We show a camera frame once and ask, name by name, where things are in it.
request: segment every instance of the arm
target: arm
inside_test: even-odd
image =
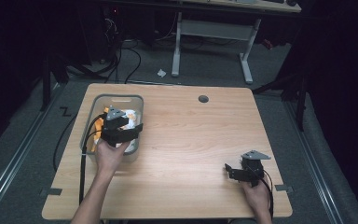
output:
[[[248,204],[252,207],[257,224],[272,224],[271,214],[269,213],[269,190],[261,180],[258,185],[251,187],[251,183],[240,182]]]
[[[100,140],[95,153],[98,171],[91,187],[81,205],[77,208],[71,223],[98,223],[103,208],[103,200],[110,181],[121,163],[124,151],[130,142],[120,147],[111,147],[104,140]]]

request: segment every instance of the table leg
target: table leg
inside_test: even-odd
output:
[[[251,71],[249,69],[249,64],[248,64],[248,57],[249,57],[249,54],[251,52],[252,45],[255,42],[255,36],[257,35],[257,31],[258,31],[258,28],[260,26],[260,22],[261,22],[261,19],[257,19],[255,21],[255,25],[254,25],[254,27],[252,29],[251,36],[250,36],[250,38],[248,40],[248,46],[246,48],[246,51],[244,53],[240,54],[242,72],[243,72],[243,75],[245,77],[245,82],[247,84],[252,84],[253,83],[252,74],[251,74]]]
[[[172,62],[173,77],[179,76],[181,32],[182,32],[182,12],[178,12],[178,22],[176,25],[176,44],[175,44],[175,52],[173,53],[173,62]]]

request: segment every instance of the black cable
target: black cable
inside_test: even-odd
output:
[[[120,45],[120,52],[119,52],[119,56],[116,59],[117,59],[117,63],[116,63],[116,66],[112,69],[112,71],[109,73],[109,75],[107,76],[106,80],[104,81],[104,83],[107,83],[107,81],[109,80],[109,78],[112,76],[112,74],[116,71],[116,77],[115,77],[115,83],[118,84],[118,65],[120,64],[120,61],[121,61],[121,49],[122,49],[122,46],[123,44],[121,43]]]
[[[271,182],[271,188],[272,188],[272,179],[271,179],[271,176],[269,175],[269,173],[267,173],[267,171],[263,170],[263,172],[268,176],[269,182]]]
[[[56,157],[57,157],[57,151],[58,151],[58,146],[60,145],[60,142],[63,138],[63,135],[65,134],[66,130],[69,128],[69,126],[71,125],[71,123],[75,120],[75,118],[77,117],[77,114],[74,115],[73,118],[71,118],[71,120],[68,122],[68,124],[66,125],[66,127],[63,129],[61,136],[57,142],[57,145],[54,149],[54,154],[53,154],[53,168],[54,168],[54,172],[57,173],[57,164],[56,164]]]
[[[236,219],[236,218],[231,219],[231,220],[228,222],[228,224],[231,224],[231,223],[234,222],[235,220],[237,220],[237,219]]]
[[[123,35],[123,32],[119,32],[116,36],[116,39],[120,40],[122,35]],[[86,68],[85,66],[78,64],[74,61],[71,61],[68,58],[63,57],[62,55],[58,55],[58,56],[62,59],[63,62],[72,65],[76,70],[83,73],[83,75],[88,75],[90,77],[94,77],[94,78],[98,78],[98,79],[105,79],[105,77],[100,76],[100,74],[105,73],[105,72],[109,71],[110,69],[114,69],[115,66],[117,66],[117,57],[116,57],[117,46],[116,45],[118,45],[119,43],[121,43],[121,41],[115,42],[108,52],[107,57],[112,58],[111,63],[109,65],[107,65],[105,68],[103,68],[99,71],[96,71],[96,72],[93,72],[93,71],[89,70],[88,68]]]
[[[271,219],[273,218],[274,215],[274,196],[272,195],[272,179],[271,176],[269,176],[269,173],[267,173],[266,171],[264,171],[268,177],[269,177],[269,181],[271,182],[271,188],[269,187],[269,185],[266,183],[266,181],[263,178],[260,178],[260,180],[264,183],[264,185],[266,186],[266,188],[268,189],[269,192],[269,213],[271,214]]]
[[[165,39],[155,40],[153,43],[155,43],[155,44],[157,44],[157,45],[160,45],[160,46],[162,46],[162,47],[170,47],[170,46],[175,45],[175,43],[176,43],[175,40],[170,40],[170,38],[172,38],[172,37],[175,37],[175,35],[170,36],[170,37],[167,37],[167,38],[165,38]],[[170,44],[161,44],[161,43],[159,43],[159,42],[161,42],[161,41],[169,41],[169,42],[171,42],[171,43],[170,43]]]
[[[95,121],[100,118],[104,118],[105,114],[98,115],[92,122],[89,124],[89,128],[87,129],[86,134],[91,132],[92,125],[94,125]],[[79,204],[83,201],[84,198],[84,182],[86,178],[86,155],[87,155],[87,141],[89,137],[84,139],[83,146],[81,148],[81,163],[80,163],[80,191],[79,191]]]
[[[159,41],[159,40],[163,40],[163,39],[166,39],[166,38],[170,38],[172,36],[176,36],[176,35],[171,35],[172,31],[173,31],[173,28],[175,27],[175,24],[176,24],[176,19],[178,18],[178,12],[175,13],[175,16],[173,17],[173,22],[172,22],[172,26],[171,26],[171,29],[168,31],[168,33],[163,36],[162,38],[159,38],[159,39],[155,39],[155,41]]]
[[[97,133],[97,132],[101,132],[101,130],[98,130],[98,131],[95,131],[95,132],[90,133],[89,136],[87,136],[86,141],[88,141],[88,139],[89,139],[93,134],[95,134],[95,133]]]
[[[140,55],[138,52],[136,52],[135,50],[133,50],[133,49],[128,49],[128,50],[130,50],[130,51],[132,51],[132,52],[134,52],[134,53],[136,53],[136,54],[138,55],[138,57],[139,57],[139,62],[138,62],[138,65],[136,66],[136,68],[135,68],[131,73],[128,74],[126,80],[124,81],[124,84],[127,84],[128,80],[130,79],[130,77],[132,76],[132,74],[133,74],[133,73],[139,68],[139,66],[141,65],[141,55]]]

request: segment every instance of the plastic bin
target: plastic bin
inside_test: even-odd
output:
[[[142,116],[144,111],[144,99],[139,95],[115,95],[115,94],[102,94],[97,96],[92,103],[91,111],[89,112],[89,118],[86,122],[86,126],[83,131],[83,135],[80,142],[80,149],[83,146],[84,141],[87,141],[87,153],[91,156],[91,159],[95,161],[94,153],[91,151],[94,145],[94,136],[89,137],[87,130],[90,123],[98,115],[102,114],[106,107],[112,106],[113,108],[126,111],[133,111],[136,117],[135,126],[142,123]],[[90,133],[95,132],[95,125],[92,125]],[[139,154],[139,140],[138,138],[133,139],[130,146],[124,152],[123,161],[135,161]]]

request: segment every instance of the metal rail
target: metal rail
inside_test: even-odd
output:
[[[344,223],[341,214],[337,209],[336,202],[334,201],[330,188],[324,180],[324,176],[322,175],[322,172],[318,166],[318,162],[313,156],[308,140],[305,134],[298,129],[298,126],[296,124],[296,110],[294,109],[294,106],[290,102],[283,102],[283,105],[286,109],[286,112],[291,117],[291,123],[296,129],[297,136],[303,146],[302,152],[305,157],[306,164],[310,169],[310,175],[313,179],[316,189],[318,190],[319,196],[321,197],[324,209],[326,210],[330,222],[339,224]]]

